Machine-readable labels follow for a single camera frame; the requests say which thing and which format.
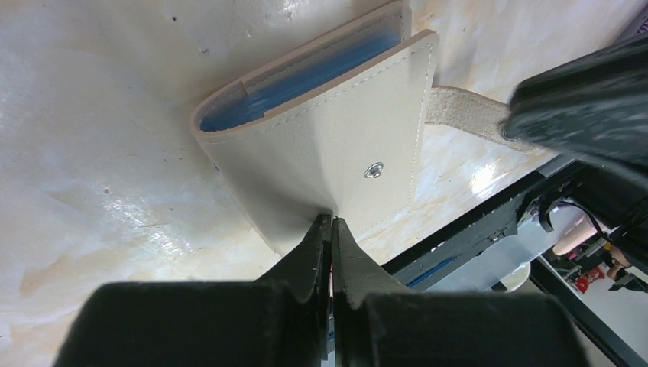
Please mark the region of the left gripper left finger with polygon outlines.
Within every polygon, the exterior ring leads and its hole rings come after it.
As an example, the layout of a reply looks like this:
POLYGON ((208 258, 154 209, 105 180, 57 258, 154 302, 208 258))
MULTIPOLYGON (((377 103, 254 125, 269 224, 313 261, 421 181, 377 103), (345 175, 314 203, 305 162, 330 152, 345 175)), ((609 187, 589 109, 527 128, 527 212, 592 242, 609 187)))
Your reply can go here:
POLYGON ((327 356, 331 217, 254 281, 116 282, 74 320, 57 366, 318 366, 327 356))

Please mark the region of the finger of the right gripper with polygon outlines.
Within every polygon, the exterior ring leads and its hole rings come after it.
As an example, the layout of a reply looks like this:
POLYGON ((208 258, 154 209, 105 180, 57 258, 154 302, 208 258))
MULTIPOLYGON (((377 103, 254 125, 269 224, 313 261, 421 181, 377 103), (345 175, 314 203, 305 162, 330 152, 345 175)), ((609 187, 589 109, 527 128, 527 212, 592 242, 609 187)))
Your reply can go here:
POLYGON ((501 135, 647 186, 647 35, 521 82, 501 135))

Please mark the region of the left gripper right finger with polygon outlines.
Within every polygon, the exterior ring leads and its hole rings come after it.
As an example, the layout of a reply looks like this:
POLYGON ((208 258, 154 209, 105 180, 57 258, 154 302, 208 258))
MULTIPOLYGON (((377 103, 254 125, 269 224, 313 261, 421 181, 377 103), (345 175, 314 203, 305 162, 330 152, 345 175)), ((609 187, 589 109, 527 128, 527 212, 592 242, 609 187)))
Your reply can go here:
POLYGON ((587 366, 563 308, 541 294, 418 292, 332 222, 339 366, 587 366))

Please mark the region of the person's bare hand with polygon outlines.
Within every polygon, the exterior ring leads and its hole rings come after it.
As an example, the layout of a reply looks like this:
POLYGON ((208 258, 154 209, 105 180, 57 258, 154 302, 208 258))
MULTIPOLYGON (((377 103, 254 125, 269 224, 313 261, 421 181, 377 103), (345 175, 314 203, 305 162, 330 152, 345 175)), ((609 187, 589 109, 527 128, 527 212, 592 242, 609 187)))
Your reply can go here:
POLYGON ((612 245, 609 252, 612 258, 612 266, 609 267, 607 276, 616 281, 620 277, 619 273, 623 269, 631 267, 631 263, 629 263, 624 253, 616 246, 612 245))

